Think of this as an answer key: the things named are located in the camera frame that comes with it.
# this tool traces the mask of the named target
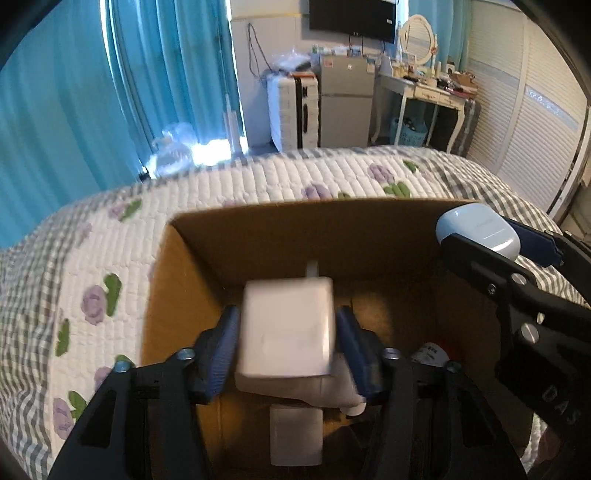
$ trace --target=cardboard package on table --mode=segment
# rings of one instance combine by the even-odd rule
[[[166,228],[144,326],[142,364],[164,361],[240,305],[244,284],[302,277],[310,260],[334,281],[335,306],[351,305],[363,328],[410,355],[445,338],[498,415],[514,448],[528,444],[531,412],[494,377],[499,358],[495,305],[446,272],[435,225],[458,200],[354,199],[186,213]],[[238,391],[199,406],[217,478],[282,478],[270,464],[269,406],[277,398]],[[338,410],[324,412],[323,464],[313,478],[357,478],[363,457]]]

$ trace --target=table leg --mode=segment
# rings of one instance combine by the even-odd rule
[[[439,105],[435,104],[435,108],[433,109],[433,119],[431,120],[431,127],[429,128],[429,134],[427,135],[427,143],[425,143],[426,147],[428,147],[429,143],[431,142],[431,136],[433,135],[433,130],[435,130],[435,121],[437,120],[438,113]]]
[[[456,138],[460,134],[460,130],[462,130],[462,125],[464,124],[465,118],[466,115],[464,114],[464,105],[462,105],[462,108],[457,111],[456,127],[453,129],[452,137],[449,139],[449,143],[447,144],[447,153],[452,152],[453,144],[456,142]]]
[[[376,92],[375,92],[375,131],[371,138],[371,143],[375,143],[379,137],[379,131],[382,129],[382,85],[381,82],[376,82],[375,85]]]
[[[396,138],[394,139],[394,146],[398,146],[400,142],[400,134],[402,133],[402,123],[404,123],[404,111],[406,110],[406,92],[402,96],[402,103],[400,104],[400,116],[398,117],[398,129],[396,130]]]

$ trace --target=white suitcase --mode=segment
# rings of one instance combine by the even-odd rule
[[[267,79],[271,138],[280,152],[318,146],[318,80],[272,75]]]

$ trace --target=bed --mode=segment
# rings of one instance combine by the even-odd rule
[[[20,244],[0,251],[0,432],[26,473],[45,479],[115,360],[138,362],[151,266],[172,216],[375,196],[475,199],[539,230],[560,231],[465,158],[407,147],[315,149],[241,158],[101,193],[62,208]],[[556,270],[519,261],[542,289],[582,302]],[[526,466],[543,428],[534,418]]]

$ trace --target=gray mini fridge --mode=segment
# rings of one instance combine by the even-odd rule
[[[365,57],[320,55],[320,146],[367,147],[375,63]]]

